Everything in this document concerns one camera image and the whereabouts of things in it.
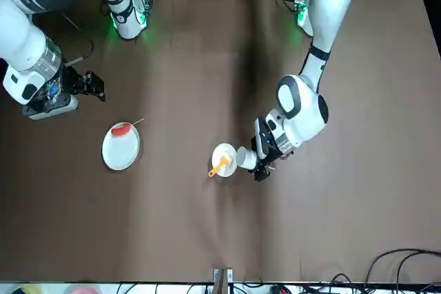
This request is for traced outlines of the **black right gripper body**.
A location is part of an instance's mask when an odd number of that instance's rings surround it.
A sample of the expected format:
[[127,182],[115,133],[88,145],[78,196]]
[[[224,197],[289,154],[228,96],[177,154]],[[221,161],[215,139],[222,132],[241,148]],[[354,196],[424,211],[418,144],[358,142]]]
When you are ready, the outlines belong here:
[[66,67],[61,65],[58,72],[58,77],[60,80],[61,91],[67,93],[67,84],[73,83],[75,81],[83,81],[84,75],[80,75],[73,67]]

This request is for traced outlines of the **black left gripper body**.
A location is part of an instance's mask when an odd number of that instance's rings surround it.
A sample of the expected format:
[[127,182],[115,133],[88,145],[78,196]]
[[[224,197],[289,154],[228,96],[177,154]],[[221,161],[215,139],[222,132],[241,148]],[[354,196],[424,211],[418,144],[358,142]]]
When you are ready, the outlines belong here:
[[283,155],[278,147],[272,144],[263,145],[262,150],[265,157],[261,160],[261,164],[264,167],[268,167],[273,161],[279,159]]

